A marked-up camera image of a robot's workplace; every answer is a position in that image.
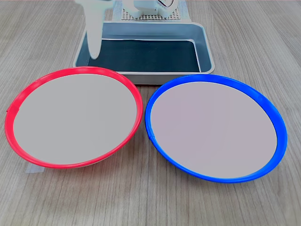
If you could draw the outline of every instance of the tray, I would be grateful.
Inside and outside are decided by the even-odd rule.
[[[136,85],[214,70],[204,27],[191,22],[106,21],[99,57],[90,58],[85,30],[73,66],[108,68]]]

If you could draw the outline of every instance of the black tray bottom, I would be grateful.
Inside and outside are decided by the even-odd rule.
[[[100,55],[88,66],[117,72],[197,72],[191,41],[103,40]]]

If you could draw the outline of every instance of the white mesh grid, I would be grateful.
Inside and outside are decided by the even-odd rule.
[[[180,11],[178,8],[169,16],[169,18],[163,18],[162,16],[144,16],[142,15],[140,18],[132,17],[128,12],[124,9],[122,10],[122,18],[121,20],[180,20]]]

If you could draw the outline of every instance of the wooden table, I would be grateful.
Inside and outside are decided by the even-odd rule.
[[[0,1],[1,226],[300,226],[301,1],[188,1],[215,74],[264,94],[282,114],[288,148],[268,175],[227,185],[168,163],[142,121],[117,154],[81,169],[26,173],[8,145],[6,110],[37,78],[72,67],[85,17],[73,1]],[[107,12],[107,19],[112,11]],[[146,106],[157,87],[139,87]]]

